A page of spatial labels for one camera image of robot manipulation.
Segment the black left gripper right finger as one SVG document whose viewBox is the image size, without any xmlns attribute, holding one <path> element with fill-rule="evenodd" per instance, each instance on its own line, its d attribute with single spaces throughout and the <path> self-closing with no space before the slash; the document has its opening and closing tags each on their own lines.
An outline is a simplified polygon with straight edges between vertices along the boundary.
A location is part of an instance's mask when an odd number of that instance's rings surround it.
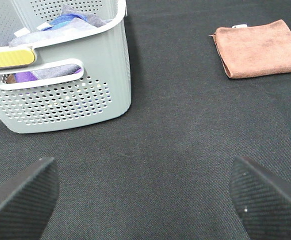
<svg viewBox="0 0 291 240">
<path fill-rule="evenodd" d="M 291 183 L 248 157 L 236 156 L 229 193 L 251 240 L 291 240 Z"/>
</svg>

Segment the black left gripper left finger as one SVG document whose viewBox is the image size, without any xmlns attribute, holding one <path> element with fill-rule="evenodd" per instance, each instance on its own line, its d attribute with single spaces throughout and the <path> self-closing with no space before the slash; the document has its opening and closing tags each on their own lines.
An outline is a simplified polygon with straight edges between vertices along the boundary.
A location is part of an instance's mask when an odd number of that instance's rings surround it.
<svg viewBox="0 0 291 240">
<path fill-rule="evenodd" d="M 59 197 L 58 164 L 44 157 L 0 185 L 0 240 L 39 240 Z"/>
</svg>

